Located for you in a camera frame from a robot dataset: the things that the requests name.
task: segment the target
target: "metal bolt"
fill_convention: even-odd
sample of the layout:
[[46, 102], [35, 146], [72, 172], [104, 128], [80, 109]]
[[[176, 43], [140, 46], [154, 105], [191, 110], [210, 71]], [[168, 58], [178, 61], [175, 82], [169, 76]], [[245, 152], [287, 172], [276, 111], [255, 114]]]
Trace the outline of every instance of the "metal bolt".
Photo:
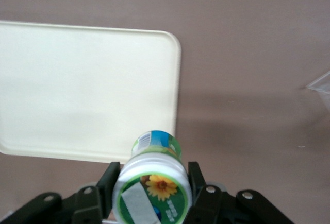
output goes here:
[[243, 192], [242, 196], [248, 200], [253, 198], [253, 195], [250, 192]]
[[84, 189], [84, 194], [90, 194], [92, 191], [92, 187], [87, 187], [86, 189]]
[[212, 185], [209, 185], [206, 187], [206, 191], [209, 193], [214, 193], [216, 192], [216, 189]]
[[54, 199], [54, 196], [49, 195], [49, 196], [46, 196], [43, 200], [44, 200], [45, 202], [50, 202], [50, 201], [52, 201], [53, 199]]

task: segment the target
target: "green label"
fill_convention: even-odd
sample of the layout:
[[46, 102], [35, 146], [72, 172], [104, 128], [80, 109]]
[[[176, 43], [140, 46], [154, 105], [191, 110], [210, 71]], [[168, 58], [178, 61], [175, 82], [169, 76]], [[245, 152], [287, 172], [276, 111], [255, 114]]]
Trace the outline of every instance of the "green label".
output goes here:
[[153, 130], [140, 136], [133, 144], [132, 156], [146, 152], [162, 152], [181, 160], [181, 147], [175, 137], [170, 134]]
[[[187, 214], [187, 195], [173, 178], [160, 173], [148, 173], [134, 177], [120, 190], [119, 196], [132, 185], [140, 182], [153, 209], [162, 224], [180, 223]], [[122, 197], [117, 206], [125, 223], [134, 224]]]

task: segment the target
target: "bottle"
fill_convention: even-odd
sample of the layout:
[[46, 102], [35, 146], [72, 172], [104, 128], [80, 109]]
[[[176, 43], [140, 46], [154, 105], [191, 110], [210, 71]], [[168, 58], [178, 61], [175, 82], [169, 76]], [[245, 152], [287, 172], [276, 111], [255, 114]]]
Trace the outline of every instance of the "bottle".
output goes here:
[[163, 131], [141, 135], [113, 189], [116, 220], [128, 224], [182, 223], [191, 205], [179, 142]]

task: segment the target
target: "white tray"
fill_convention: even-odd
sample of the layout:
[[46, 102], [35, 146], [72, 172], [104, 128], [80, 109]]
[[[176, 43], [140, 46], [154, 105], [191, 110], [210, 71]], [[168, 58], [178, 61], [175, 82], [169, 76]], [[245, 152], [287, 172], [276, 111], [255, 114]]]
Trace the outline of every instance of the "white tray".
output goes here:
[[125, 163], [142, 133], [174, 135], [179, 65], [164, 31], [0, 21], [0, 151]]

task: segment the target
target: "yellow flower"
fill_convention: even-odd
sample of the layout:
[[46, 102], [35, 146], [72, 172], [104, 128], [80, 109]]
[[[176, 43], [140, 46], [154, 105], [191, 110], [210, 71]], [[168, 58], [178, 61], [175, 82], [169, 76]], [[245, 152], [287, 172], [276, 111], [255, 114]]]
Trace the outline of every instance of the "yellow flower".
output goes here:
[[169, 198], [170, 195], [175, 195], [177, 185], [166, 177], [160, 175], [150, 175], [149, 181], [145, 183], [148, 187], [149, 195], [157, 196], [158, 201]]

